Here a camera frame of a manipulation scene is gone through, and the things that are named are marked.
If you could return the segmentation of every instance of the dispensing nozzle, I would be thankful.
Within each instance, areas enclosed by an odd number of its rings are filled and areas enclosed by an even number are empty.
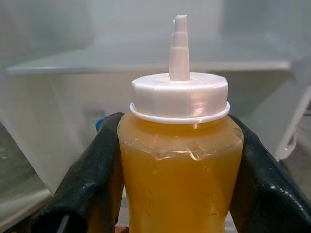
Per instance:
[[[170,80],[189,80],[189,50],[186,15],[173,20],[172,46],[170,51]]]

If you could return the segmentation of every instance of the nozzle tip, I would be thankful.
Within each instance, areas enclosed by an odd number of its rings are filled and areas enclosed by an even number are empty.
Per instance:
[[[173,21],[174,32],[187,32],[187,15],[176,15]]]

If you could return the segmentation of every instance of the liquid surface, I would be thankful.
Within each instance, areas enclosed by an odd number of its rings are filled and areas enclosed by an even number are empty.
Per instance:
[[[231,119],[169,126],[126,114],[118,135],[131,233],[225,232],[243,144]]]

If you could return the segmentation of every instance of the squeeze bottle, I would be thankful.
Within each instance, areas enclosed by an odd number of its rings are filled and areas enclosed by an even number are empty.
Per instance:
[[[130,233],[224,233],[243,147],[228,83],[189,73],[186,16],[173,21],[169,73],[132,81],[118,125]]]

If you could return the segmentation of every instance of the bottle neck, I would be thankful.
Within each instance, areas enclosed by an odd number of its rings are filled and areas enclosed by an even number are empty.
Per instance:
[[[195,123],[195,124],[164,124],[164,123],[157,123],[152,121],[147,121],[140,119],[136,116],[134,116],[131,113],[131,118],[133,121],[135,121],[137,124],[139,124],[142,127],[146,127],[149,129],[156,129],[156,130],[166,130],[166,131],[189,131],[189,130],[201,130],[206,129],[209,127],[215,127],[219,125],[221,122],[224,121],[224,118],[206,122],[206,123]]]

